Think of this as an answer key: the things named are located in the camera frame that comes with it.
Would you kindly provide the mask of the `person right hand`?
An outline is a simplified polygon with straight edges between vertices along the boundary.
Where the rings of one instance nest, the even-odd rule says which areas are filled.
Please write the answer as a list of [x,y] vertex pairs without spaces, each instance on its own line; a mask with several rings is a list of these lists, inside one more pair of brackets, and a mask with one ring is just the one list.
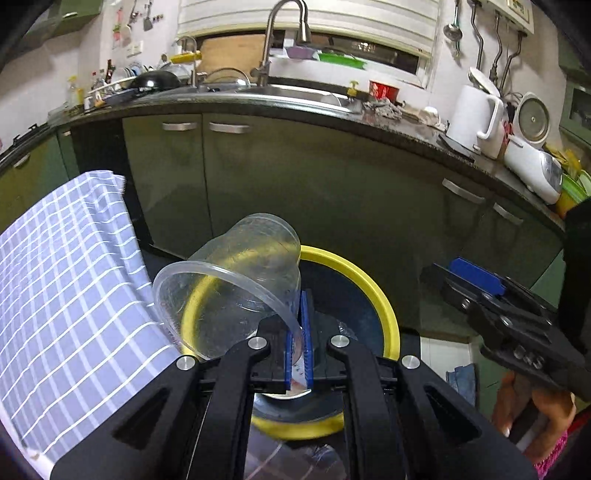
[[510,371],[501,381],[491,422],[506,437],[517,426],[515,437],[529,441],[523,454],[538,464],[552,456],[575,414],[572,393],[529,386]]

